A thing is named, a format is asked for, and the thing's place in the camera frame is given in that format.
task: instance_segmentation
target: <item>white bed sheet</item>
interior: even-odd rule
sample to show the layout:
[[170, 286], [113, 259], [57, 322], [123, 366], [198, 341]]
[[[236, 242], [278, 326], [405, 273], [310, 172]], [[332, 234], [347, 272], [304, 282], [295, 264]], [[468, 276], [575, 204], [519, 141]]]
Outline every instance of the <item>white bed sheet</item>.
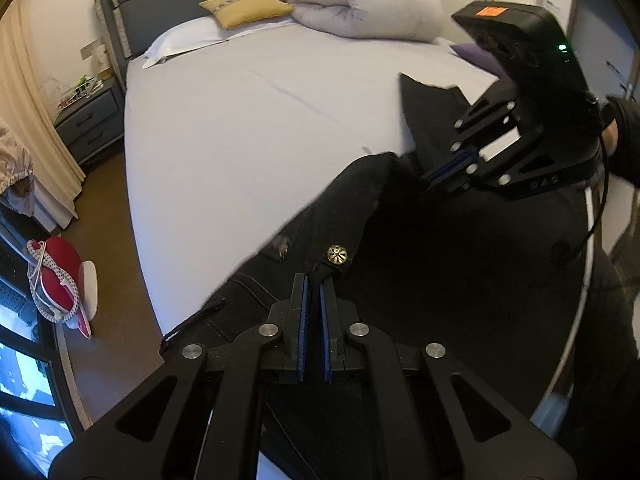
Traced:
[[414, 146], [398, 74], [495, 80], [436, 44], [262, 30], [129, 67], [126, 159], [140, 264], [160, 329], [191, 314], [245, 259], [367, 153]]

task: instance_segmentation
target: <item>person's arm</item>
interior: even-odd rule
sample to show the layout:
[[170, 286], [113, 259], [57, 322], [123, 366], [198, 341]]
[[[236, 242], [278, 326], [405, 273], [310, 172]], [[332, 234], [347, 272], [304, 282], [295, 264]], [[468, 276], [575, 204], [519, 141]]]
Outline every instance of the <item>person's arm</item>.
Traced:
[[611, 173], [640, 187], [640, 105], [610, 97], [602, 117]]

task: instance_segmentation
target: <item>yellow pillow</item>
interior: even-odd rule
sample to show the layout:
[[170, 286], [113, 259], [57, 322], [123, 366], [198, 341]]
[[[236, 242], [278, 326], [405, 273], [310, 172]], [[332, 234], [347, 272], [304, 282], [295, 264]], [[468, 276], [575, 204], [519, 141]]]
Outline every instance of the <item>yellow pillow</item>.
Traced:
[[207, 0], [200, 6], [213, 14], [222, 28], [293, 12], [293, 7], [280, 0]]

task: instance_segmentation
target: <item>gray nightstand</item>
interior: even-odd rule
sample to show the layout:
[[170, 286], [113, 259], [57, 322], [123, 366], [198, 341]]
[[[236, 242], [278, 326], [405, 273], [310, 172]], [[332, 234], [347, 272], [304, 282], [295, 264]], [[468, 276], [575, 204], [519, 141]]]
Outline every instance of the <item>gray nightstand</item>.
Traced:
[[124, 97], [116, 78], [62, 110], [53, 125], [78, 164], [113, 144], [124, 135]]

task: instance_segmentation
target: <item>curtain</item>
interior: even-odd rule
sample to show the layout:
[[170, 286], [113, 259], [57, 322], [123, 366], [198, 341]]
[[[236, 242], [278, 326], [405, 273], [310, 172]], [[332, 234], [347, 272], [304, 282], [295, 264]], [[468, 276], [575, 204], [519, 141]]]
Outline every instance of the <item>curtain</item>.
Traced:
[[23, 9], [21, 0], [14, 0], [0, 19], [0, 116], [33, 157], [36, 211], [44, 211], [49, 223], [53, 220], [64, 228], [78, 216], [74, 200], [84, 173], [47, 113], [30, 59]]

